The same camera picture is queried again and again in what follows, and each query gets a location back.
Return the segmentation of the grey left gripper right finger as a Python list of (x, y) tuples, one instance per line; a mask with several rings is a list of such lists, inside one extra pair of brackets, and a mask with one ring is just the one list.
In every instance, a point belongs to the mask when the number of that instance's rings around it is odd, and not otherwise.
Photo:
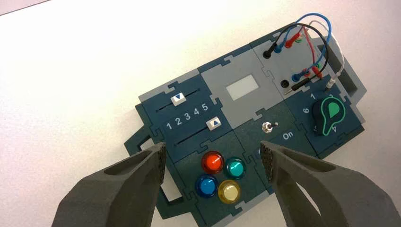
[(261, 141), (260, 155), (289, 227), (398, 227), (390, 196), (360, 172)]

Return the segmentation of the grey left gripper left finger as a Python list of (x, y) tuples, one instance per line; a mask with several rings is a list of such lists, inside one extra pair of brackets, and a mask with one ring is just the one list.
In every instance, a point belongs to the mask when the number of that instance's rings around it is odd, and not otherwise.
[(164, 181), (160, 142), (81, 179), (61, 200), (54, 227), (149, 227)]

